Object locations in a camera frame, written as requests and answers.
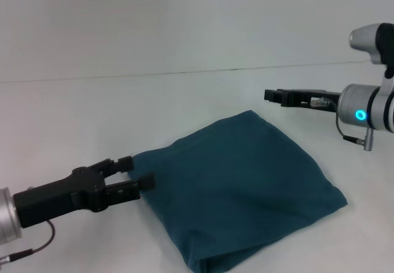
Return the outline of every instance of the glowing blue light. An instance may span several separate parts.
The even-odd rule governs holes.
[[[363,110],[358,110],[356,112],[356,118],[360,121],[364,121],[367,118],[367,113]]]

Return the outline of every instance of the white surface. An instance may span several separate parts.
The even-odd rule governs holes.
[[[369,63],[37,81],[0,85],[1,186],[13,193],[67,176],[82,165],[169,145],[212,122],[252,109],[295,140],[349,205],[271,245],[233,272],[391,273],[394,268],[394,135],[377,132],[374,150],[343,141],[332,113],[281,108],[264,89],[341,91],[379,84]],[[363,130],[344,126],[349,134]],[[142,201],[54,220],[49,249],[4,272],[188,272],[162,225]],[[45,225],[0,247],[0,255],[46,241]]]
[[[394,0],[0,0],[0,82],[360,61]]]

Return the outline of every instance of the cable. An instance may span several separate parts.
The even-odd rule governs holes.
[[[1,269],[1,265],[15,262],[19,259],[26,258],[27,256],[31,256],[31,255],[45,249],[46,247],[48,247],[48,245],[50,245],[55,238],[56,230],[55,230],[55,226],[53,225],[53,223],[50,220],[48,220],[47,223],[50,225],[50,229],[51,229],[52,233],[51,233],[50,239],[44,245],[40,246],[39,248],[36,248],[35,250],[30,248],[29,250],[23,250],[23,251],[19,251],[17,253],[12,253],[8,256],[0,257],[0,269]]]
[[[327,97],[322,97],[321,100],[329,102],[334,107],[335,115],[336,115],[336,117],[335,117],[335,124],[336,124],[338,132],[342,136],[342,138],[345,141],[352,142],[354,144],[364,145],[364,140],[363,139],[359,139],[359,138],[353,137],[353,136],[346,136],[343,133],[343,131],[341,130],[341,128],[339,127],[339,114],[338,114],[338,106],[337,106],[337,104],[332,99],[328,99]]]

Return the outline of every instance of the folded fabric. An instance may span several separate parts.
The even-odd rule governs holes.
[[[134,157],[143,195],[195,273],[225,272],[347,201],[315,161],[253,111]]]

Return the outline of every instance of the teal cloth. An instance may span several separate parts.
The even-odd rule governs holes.
[[[143,196],[195,273],[228,271],[347,204],[307,153],[253,111],[136,155],[134,165],[132,178],[156,172],[156,189]]]

